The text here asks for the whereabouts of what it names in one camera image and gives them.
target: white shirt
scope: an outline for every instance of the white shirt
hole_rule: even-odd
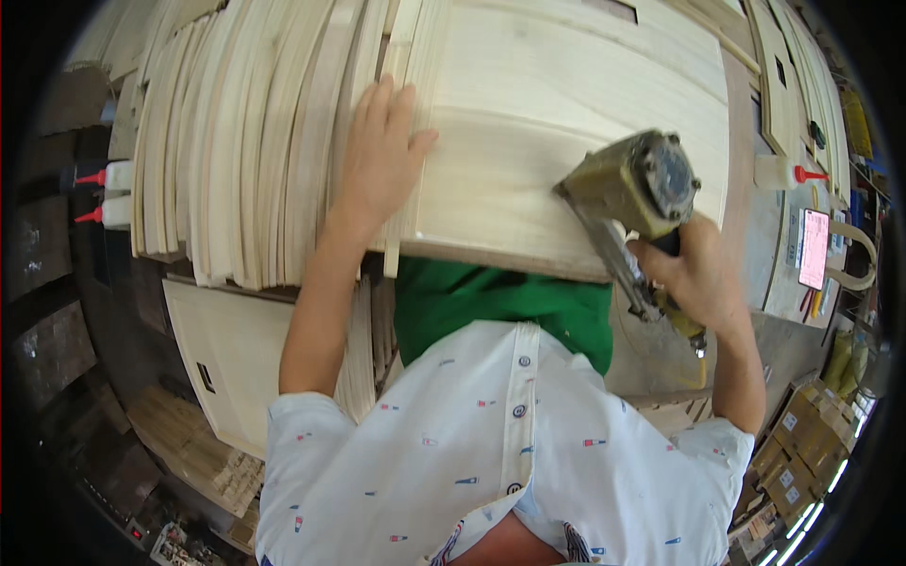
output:
[[[668,440],[547,332],[476,321],[357,427],[318,393],[274,402],[255,551],[445,564],[513,511],[564,562],[712,566],[754,442],[724,418]]]

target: fluorescent light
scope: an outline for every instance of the fluorescent light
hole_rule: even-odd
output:
[[[776,566],[784,566],[784,564],[786,564],[786,561],[788,561],[790,559],[790,556],[793,554],[796,547],[799,546],[799,543],[802,542],[802,540],[804,538],[805,538],[805,531],[802,531],[799,533],[799,536],[797,536],[795,538],[795,540],[789,546],[786,547],[786,550],[784,551],[783,554],[780,555],[780,558],[777,559]]]
[[[834,488],[837,486],[837,482],[840,481],[840,477],[843,475],[843,470],[846,469],[846,465],[849,464],[849,460],[843,460],[840,464],[840,469],[837,470],[837,475],[834,476],[834,480],[831,482],[831,486],[827,488],[827,493],[833,493]]]
[[[762,561],[758,564],[758,566],[767,566],[767,563],[770,562],[770,561],[772,561],[772,560],[774,559],[775,556],[777,556],[777,549],[772,550],[771,553],[767,555],[767,558],[765,558],[764,560],[762,560]]]
[[[823,511],[823,510],[824,510],[824,502],[821,502],[818,504],[817,507],[815,507],[814,513],[812,513],[812,516],[809,518],[808,523],[805,524],[805,528],[804,528],[805,532],[808,532],[808,530],[812,528],[812,525],[814,524],[814,520],[818,518],[818,515],[821,514],[821,511]]]
[[[813,509],[814,509],[814,504],[810,504],[808,507],[805,508],[805,513],[802,513],[802,516],[799,517],[799,520],[796,521],[796,524],[793,526],[792,529],[790,529],[790,532],[788,532],[786,534],[787,540],[793,538],[793,535],[795,534],[795,532],[799,530],[799,527],[802,526],[802,523],[805,521],[805,519],[808,518],[808,514],[811,513]]]

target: white glue bottle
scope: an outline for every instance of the white glue bottle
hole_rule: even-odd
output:
[[[108,230],[129,230],[131,218],[132,197],[115,197],[104,199],[100,206],[75,221],[103,223]]]
[[[76,185],[96,183],[109,191],[132,192],[132,162],[112,161],[107,167],[88,177],[75,179]]]
[[[755,184],[765,190],[793,190],[808,179],[828,179],[824,173],[806,171],[790,158],[778,155],[757,156]]]

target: right hand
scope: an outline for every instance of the right hand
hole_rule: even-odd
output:
[[[739,278],[726,258],[720,230],[699,213],[679,227],[679,256],[635,240],[626,243],[649,279],[661,284],[692,320],[726,336],[751,324]]]
[[[394,95],[393,77],[385,74],[365,90],[355,111],[337,208],[369,238],[405,205],[438,138],[436,130],[410,135],[414,104],[415,87]]]

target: left hand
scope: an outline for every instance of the left hand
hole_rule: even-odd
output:
[[[355,112],[336,205],[369,236],[406,203],[438,138],[436,130],[410,136],[414,103],[414,86],[393,96],[393,78],[384,75]]]

